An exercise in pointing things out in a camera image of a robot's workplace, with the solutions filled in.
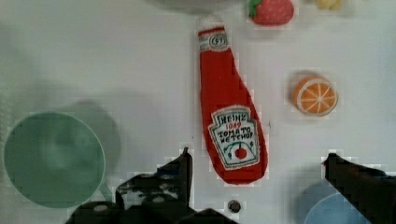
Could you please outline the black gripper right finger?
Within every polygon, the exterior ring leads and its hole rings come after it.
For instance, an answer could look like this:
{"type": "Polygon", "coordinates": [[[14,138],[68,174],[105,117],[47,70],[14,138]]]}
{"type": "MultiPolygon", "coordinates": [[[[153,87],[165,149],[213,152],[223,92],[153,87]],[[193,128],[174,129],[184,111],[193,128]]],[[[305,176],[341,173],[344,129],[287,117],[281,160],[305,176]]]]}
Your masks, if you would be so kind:
{"type": "Polygon", "coordinates": [[[330,153],[325,179],[372,224],[395,224],[396,178],[330,153]]]}

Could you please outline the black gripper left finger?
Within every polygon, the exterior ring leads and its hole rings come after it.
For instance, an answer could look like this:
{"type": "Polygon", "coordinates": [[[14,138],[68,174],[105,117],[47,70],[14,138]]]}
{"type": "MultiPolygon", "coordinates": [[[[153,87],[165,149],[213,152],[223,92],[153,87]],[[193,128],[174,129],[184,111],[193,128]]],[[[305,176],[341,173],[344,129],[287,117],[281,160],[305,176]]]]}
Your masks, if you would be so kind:
{"type": "Polygon", "coordinates": [[[223,214],[189,206],[192,156],[185,147],[153,174],[120,184],[113,202],[84,203],[65,224],[237,224],[223,214]]]}

